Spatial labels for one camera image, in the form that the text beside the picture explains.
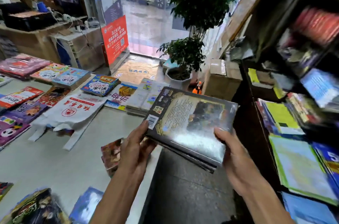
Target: white table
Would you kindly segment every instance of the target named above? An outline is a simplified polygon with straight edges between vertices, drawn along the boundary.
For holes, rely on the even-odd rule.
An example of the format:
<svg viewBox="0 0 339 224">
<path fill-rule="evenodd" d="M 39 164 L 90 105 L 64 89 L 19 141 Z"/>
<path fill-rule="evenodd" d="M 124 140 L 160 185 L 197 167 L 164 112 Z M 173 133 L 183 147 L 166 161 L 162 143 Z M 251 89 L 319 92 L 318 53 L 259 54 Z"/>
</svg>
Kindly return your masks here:
<svg viewBox="0 0 339 224">
<path fill-rule="evenodd" d="M 0 94 L 19 91 L 26 86 L 47 91 L 50 85 L 13 80 L 0 87 Z M 61 208 L 70 214 L 78 197 L 89 186 L 105 191 L 110 178 L 101 161 L 100 147 L 128 134 L 142 122 L 141 117 L 103 107 L 71 151 L 62 149 L 69 136 L 58 137 L 48 131 L 36 142 L 28 141 L 28 130 L 0 152 L 0 181 L 14 186 L 0 202 L 0 218 L 18 201 L 39 187 L 50 187 Z M 162 147 L 152 152 L 146 174 L 133 202 L 126 223 L 143 221 L 142 209 L 159 160 Z"/>
</svg>

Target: plant pot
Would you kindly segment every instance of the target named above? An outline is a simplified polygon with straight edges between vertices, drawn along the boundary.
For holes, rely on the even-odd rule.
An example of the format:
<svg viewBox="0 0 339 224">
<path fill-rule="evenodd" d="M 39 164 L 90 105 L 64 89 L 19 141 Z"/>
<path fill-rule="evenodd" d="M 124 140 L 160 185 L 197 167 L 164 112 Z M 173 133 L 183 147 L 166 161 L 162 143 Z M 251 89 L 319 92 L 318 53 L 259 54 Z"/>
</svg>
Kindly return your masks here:
<svg viewBox="0 0 339 224">
<path fill-rule="evenodd" d="M 172 68 L 167 69 L 166 74 L 165 74 L 165 82 L 168 83 L 170 87 L 186 91 L 187 88 L 189 88 L 189 83 L 191 82 L 191 79 L 192 79 L 192 73 L 190 74 L 188 79 L 175 80 L 168 75 L 168 72 L 175 71 L 177 69 L 178 67 L 172 67 Z"/>
</svg>

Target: hand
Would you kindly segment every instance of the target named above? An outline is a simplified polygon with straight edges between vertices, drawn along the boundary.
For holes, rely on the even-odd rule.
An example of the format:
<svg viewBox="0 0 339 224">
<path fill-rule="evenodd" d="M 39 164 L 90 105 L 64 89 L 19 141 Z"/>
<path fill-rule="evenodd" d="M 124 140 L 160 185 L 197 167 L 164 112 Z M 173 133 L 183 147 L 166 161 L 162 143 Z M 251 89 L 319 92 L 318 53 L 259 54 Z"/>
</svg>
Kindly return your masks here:
<svg viewBox="0 0 339 224">
<path fill-rule="evenodd" d="M 147 159 L 157 144 L 147 139 L 142 144 L 141 141 L 148 128 L 148 121 L 144 120 L 134 129 L 121 145 L 121 160 L 119 170 L 123 170 L 141 183 L 146 172 Z"/>
<path fill-rule="evenodd" d="M 240 196 L 246 196 L 262 183 L 263 177 L 248 151 L 239 141 L 235 130 L 233 132 L 232 135 L 218 127 L 214 128 L 215 136 L 228 146 L 223 161 L 228 179 Z"/>
</svg>

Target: poster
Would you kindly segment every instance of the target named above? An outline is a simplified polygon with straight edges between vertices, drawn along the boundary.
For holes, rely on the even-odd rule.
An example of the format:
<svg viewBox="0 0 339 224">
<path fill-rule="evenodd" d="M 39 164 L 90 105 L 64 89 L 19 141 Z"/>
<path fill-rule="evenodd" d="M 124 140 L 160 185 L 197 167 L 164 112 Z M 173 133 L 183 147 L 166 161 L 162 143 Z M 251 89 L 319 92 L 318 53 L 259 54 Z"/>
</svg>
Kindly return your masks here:
<svg viewBox="0 0 339 224">
<path fill-rule="evenodd" d="M 96 0 L 108 63 L 112 64 L 128 46 L 126 17 L 121 0 Z"/>
</svg>

